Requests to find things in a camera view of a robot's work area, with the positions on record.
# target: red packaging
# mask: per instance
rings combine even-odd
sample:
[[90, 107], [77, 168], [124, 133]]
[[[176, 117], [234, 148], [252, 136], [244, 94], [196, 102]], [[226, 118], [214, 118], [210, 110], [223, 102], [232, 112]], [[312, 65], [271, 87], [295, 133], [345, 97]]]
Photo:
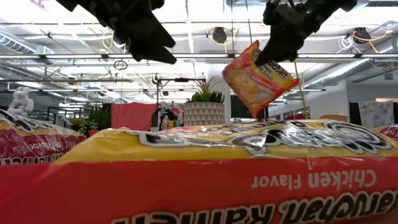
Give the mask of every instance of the red packaging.
[[375, 131], [378, 131], [395, 141], [398, 141], [398, 124], [392, 124], [387, 127], [376, 128]]
[[163, 133], [104, 130], [54, 164], [0, 166], [0, 223], [397, 223], [398, 145], [366, 128], [300, 120]]
[[84, 139], [71, 129], [0, 110], [0, 165], [53, 162]]
[[260, 52], [257, 40], [223, 71], [224, 80], [253, 116], [285, 91], [299, 84], [298, 80], [273, 60], [257, 66], [254, 62]]

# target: instant noodle packet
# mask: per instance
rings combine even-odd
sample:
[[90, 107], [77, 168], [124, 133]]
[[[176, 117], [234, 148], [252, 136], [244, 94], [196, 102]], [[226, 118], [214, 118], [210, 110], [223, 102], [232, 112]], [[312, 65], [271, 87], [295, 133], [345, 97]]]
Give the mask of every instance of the instant noodle packet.
[[107, 129], [0, 166], [0, 223], [393, 224], [397, 163], [397, 142], [332, 120]]
[[398, 141], [398, 124], [375, 128], [374, 131], [380, 132], [391, 139]]
[[0, 165], [53, 162], [84, 139], [71, 129], [0, 110]]
[[260, 52], [257, 40], [223, 71], [224, 80], [253, 116], [299, 84], [299, 80], [273, 60], [258, 67], [254, 62]]

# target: robotic arm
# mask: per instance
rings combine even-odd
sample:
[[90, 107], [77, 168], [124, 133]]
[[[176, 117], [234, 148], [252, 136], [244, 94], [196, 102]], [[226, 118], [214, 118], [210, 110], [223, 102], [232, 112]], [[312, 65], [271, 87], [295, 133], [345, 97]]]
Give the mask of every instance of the robotic arm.
[[309, 35], [317, 32], [339, 8], [352, 10], [357, 0], [307, 0], [296, 5], [289, 0], [289, 4], [290, 7], [280, 4], [280, 0], [268, 0], [263, 22], [271, 26], [271, 36], [257, 58], [257, 65], [270, 60], [292, 62]]
[[[164, 0], [57, 0], [69, 11], [79, 4], [94, 15], [99, 23], [114, 30], [114, 40], [126, 44], [137, 61], [176, 62], [165, 48], [175, 41], [153, 15], [152, 10], [164, 5]], [[256, 64], [270, 60], [293, 61], [304, 40], [339, 8], [350, 11], [357, 0], [307, 0], [290, 7], [280, 0], [268, 0], [263, 22], [271, 26], [271, 37]]]

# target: white column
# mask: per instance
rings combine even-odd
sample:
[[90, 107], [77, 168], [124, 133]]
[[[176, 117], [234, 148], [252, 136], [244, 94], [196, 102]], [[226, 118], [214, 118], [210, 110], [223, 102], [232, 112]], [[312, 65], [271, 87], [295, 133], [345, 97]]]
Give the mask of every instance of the white column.
[[224, 95], [225, 123], [231, 122], [231, 90], [223, 79], [223, 70], [227, 64], [211, 64], [208, 66], [207, 79], [216, 77], [220, 82], [213, 87], [213, 91], [220, 91]]

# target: potted plant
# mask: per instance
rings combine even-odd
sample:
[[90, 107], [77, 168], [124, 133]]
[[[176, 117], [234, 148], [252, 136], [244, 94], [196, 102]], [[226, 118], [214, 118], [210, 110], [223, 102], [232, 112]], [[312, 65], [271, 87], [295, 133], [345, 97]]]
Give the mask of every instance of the potted plant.
[[90, 115], [84, 119], [80, 124], [79, 132], [84, 134], [86, 137], [93, 135], [94, 133], [111, 127], [112, 112], [109, 109], [104, 108], [91, 108]]
[[74, 131], [79, 131], [80, 124], [82, 122], [84, 122], [84, 118], [72, 118], [72, 119], [69, 119], [69, 121], [72, 123], [72, 125], [70, 126], [70, 129], [72, 129]]
[[212, 88], [219, 83], [215, 77], [200, 82], [200, 91], [184, 104], [184, 126], [224, 124], [224, 95]]

